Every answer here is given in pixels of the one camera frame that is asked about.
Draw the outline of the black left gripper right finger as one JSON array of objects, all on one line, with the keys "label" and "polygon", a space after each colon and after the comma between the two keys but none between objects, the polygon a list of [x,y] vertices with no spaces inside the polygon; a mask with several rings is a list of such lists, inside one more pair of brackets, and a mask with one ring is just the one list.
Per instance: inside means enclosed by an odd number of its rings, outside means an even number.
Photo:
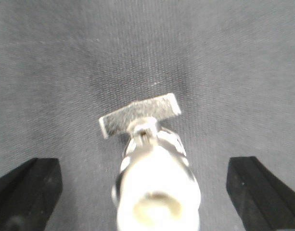
[{"label": "black left gripper right finger", "polygon": [[255,156],[229,159],[226,189],[247,231],[295,231],[295,191]]}]

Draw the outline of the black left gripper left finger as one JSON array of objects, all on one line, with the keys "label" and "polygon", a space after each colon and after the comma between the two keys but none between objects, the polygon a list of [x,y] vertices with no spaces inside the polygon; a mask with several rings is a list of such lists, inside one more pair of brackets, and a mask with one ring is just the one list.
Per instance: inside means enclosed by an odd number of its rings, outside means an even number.
[{"label": "black left gripper left finger", "polygon": [[43,231],[63,191],[57,158],[32,158],[0,177],[0,231]]}]

